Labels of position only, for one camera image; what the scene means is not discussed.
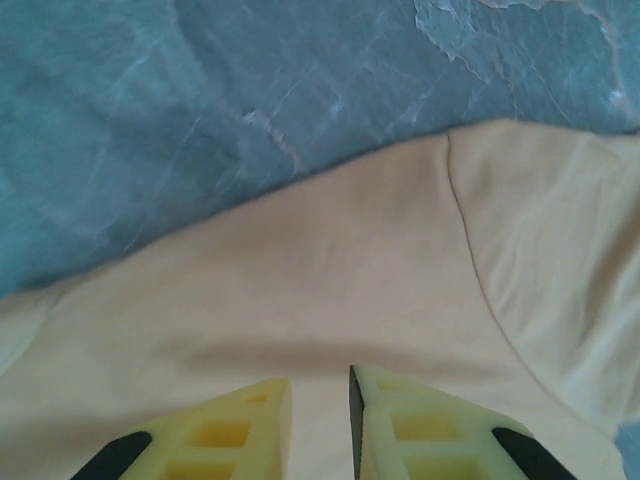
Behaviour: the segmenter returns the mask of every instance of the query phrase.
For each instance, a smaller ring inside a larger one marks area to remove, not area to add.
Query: yellow plastic part
[[[364,403],[358,480],[527,480],[491,430],[515,420],[377,367],[356,365]]]
[[[271,379],[139,425],[153,441],[121,480],[281,480],[292,395]]]

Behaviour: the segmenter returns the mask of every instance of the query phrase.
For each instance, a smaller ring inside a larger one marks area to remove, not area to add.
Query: cream fabric
[[[0,478],[68,479],[137,422],[289,376],[289,478],[346,480],[366,362],[520,420],[580,479],[622,479],[639,318],[640,138],[455,130],[0,302]]]

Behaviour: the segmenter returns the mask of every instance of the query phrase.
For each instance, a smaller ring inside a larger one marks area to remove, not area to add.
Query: seam
[[[611,440],[611,435],[609,435],[600,426],[596,425],[595,423],[592,423],[587,418],[583,417],[581,414],[579,414],[578,412],[573,410],[569,405],[567,405],[567,403],[564,400],[560,399],[560,397],[558,397],[555,393],[553,393],[553,391],[533,372],[533,370],[531,370],[529,365],[524,361],[524,359],[520,355],[520,352],[518,351],[518,349],[511,342],[511,339],[507,335],[507,332],[503,328],[502,324],[498,321],[498,318],[497,318],[497,316],[495,314],[495,311],[493,310],[493,307],[491,306],[491,303],[489,302],[489,298],[487,297],[487,293],[486,293],[486,291],[484,289],[484,285],[482,283],[482,280],[480,279],[480,272],[478,271],[478,267],[476,265],[475,255],[473,253],[473,249],[471,248],[471,240],[469,238],[469,229],[467,228],[467,221],[465,219],[464,213],[462,212],[462,205],[460,204],[460,200],[458,198],[458,194],[457,194],[456,189],[455,189],[454,184],[453,184],[453,177],[451,176],[451,157],[452,157],[451,153],[452,153],[452,150],[453,150],[453,143],[451,141],[451,136],[450,136],[449,133],[446,133],[445,136],[446,136],[447,142],[448,142],[446,162],[447,162],[447,178],[448,178],[448,181],[449,181],[449,186],[451,188],[451,193],[453,194],[453,198],[454,198],[454,200],[456,202],[456,207],[458,209],[458,213],[460,214],[460,220],[462,221],[462,228],[464,229],[465,241],[467,243],[467,249],[469,250],[469,255],[471,257],[471,265],[473,267],[473,272],[474,272],[474,275],[476,277],[478,288],[480,289],[480,294],[482,296],[482,300],[483,300],[485,306],[487,307],[487,310],[489,311],[489,315],[491,316],[491,319],[495,323],[496,327],[498,328],[498,331],[500,332],[500,334],[502,335],[504,340],[507,342],[507,345],[509,346],[509,349],[513,352],[515,357],[518,359],[518,362],[520,362],[520,365],[522,365],[522,367],[525,369],[525,371],[536,382],[536,384],[542,389],[542,391],[549,398],[551,398],[554,401],[554,403],[556,403],[558,406],[560,406],[563,410],[565,410],[573,418],[578,420],[580,423],[583,423],[583,424],[588,425],[589,427],[593,428],[599,434],[601,434],[603,437],[605,437],[607,440],[610,441]]]
[[[22,352],[13,359],[13,361],[8,364],[6,366],[6,368],[0,370],[0,379],[2,378],[3,375],[5,375],[9,370],[11,370],[13,367],[15,367],[20,360],[22,360],[27,353],[33,348],[33,344],[36,342],[36,340],[40,337],[40,335],[42,334],[42,331],[46,328],[47,324],[49,324],[50,320],[51,320],[51,314],[53,313],[53,309],[55,308],[56,305],[58,305],[58,303],[60,302],[60,300],[66,296],[67,293],[69,293],[70,290],[72,290],[76,285],[72,285],[71,288],[68,289],[61,289],[60,292],[58,292],[56,295],[53,296],[52,299],[50,299],[48,301],[47,305],[43,305],[43,312],[41,313],[42,315],[42,321],[40,321],[37,329],[35,329],[35,332],[33,334],[33,337],[31,338],[31,341],[29,342],[29,345],[27,345]],[[35,294],[35,298],[33,299],[34,302],[38,302],[38,301],[42,301],[42,296],[46,295],[46,289],[44,291],[38,292]]]

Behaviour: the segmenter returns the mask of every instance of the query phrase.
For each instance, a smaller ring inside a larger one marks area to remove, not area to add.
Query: black rubber tip
[[[349,369],[349,413],[351,415],[351,443],[353,445],[353,474],[355,480],[360,479],[360,462],[362,460],[362,416],[364,399],[354,366]]]
[[[71,480],[118,480],[151,444],[148,432],[135,432],[105,445]]]
[[[509,428],[491,432],[529,480],[577,480],[535,438]]]

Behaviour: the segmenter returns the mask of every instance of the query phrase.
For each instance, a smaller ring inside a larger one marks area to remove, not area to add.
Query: blue marble surface
[[[0,0],[0,296],[452,126],[635,131],[638,25],[622,0]]]

